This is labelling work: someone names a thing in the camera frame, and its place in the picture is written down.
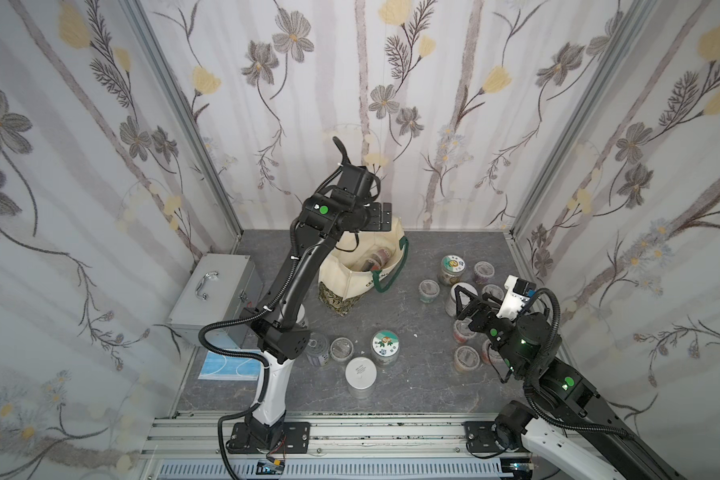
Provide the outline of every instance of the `green circular sticker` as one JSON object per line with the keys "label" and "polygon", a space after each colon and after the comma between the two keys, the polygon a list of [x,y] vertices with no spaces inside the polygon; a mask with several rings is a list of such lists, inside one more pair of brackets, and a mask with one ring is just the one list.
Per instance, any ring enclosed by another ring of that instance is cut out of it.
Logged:
{"label": "green circular sticker", "polygon": [[400,349],[400,339],[389,330],[382,330],[373,337],[373,350],[380,356],[393,356]]}
{"label": "green circular sticker", "polygon": [[457,274],[464,270],[467,264],[457,255],[446,255],[443,257],[443,268],[451,273]]}

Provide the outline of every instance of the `black mounting bracket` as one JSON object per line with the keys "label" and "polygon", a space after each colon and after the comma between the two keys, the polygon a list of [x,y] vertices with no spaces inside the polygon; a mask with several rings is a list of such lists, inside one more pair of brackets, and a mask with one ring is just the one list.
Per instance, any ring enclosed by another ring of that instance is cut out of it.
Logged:
{"label": "black mounting bracket", "polygon": [[[467,437],[467,450],[472,453],[497,453],[501,448],[496,443],[493,422],[464,422],[464,435]],[[512,453],[528,452],[518,448]]]}
{"label": "black mounting bracket", "polygon": [[[286,436],[285,445],[275,450],[275,455],[281,452],[286,454],[307,453],[309,447],[309,422],[285,422],[282,431]],[[266,446],[257,445],[257,443],[250,436],[248,426],[244,422],[238,422],[232,428],[232,436],[226,443],[226,450],[231,455],[236,453],[259,454],[262,450],[267,450]]]}

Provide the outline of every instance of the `floral wallpaper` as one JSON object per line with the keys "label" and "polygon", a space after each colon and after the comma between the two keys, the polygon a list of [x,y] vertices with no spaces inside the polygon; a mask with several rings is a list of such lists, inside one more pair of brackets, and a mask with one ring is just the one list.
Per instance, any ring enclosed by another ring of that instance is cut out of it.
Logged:
{"label": "floral wallpaper", "polygon": [[234,242],[119,6],[0,2],[0,478],[129,478]]}
{"label": "floral wallpaper", "polygon": [[509,228],[629,7],[142,3],[244,228],[288,227],[334,135],[406,228]]}
{"label": "floral wallpaper", "polygon": [[578,367],[720,478],[720,2],[656,6],[518,239]]}

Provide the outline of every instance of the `metal box handle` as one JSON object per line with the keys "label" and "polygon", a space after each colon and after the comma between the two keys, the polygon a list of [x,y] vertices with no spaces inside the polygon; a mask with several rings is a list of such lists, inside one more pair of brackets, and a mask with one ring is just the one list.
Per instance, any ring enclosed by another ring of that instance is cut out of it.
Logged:
{"label": "metal box handle", "polygon": [[197,288],[195,288],[195,296],[201,300],[208,300],[208,293],[200,293],[202,286],[205,285],[206,280],[216,280],[217,278],[219,278],[219,272],[208,272],[203,275],[200,282],[197,283]]}

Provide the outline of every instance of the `metal box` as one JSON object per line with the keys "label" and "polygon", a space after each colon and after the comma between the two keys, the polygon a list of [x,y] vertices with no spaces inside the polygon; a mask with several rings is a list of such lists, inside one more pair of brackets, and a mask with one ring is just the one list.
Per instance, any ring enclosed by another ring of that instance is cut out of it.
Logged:
{"label": "metal box", "polygon": [[[263,284],[249,255],[207,254],[200,259],[189,283],[168,317],[168,325],[194,345],[205,325],[248,315],[259,301]],[[247,325],[235,325],[208,332],[215,346],[239,349]]]}

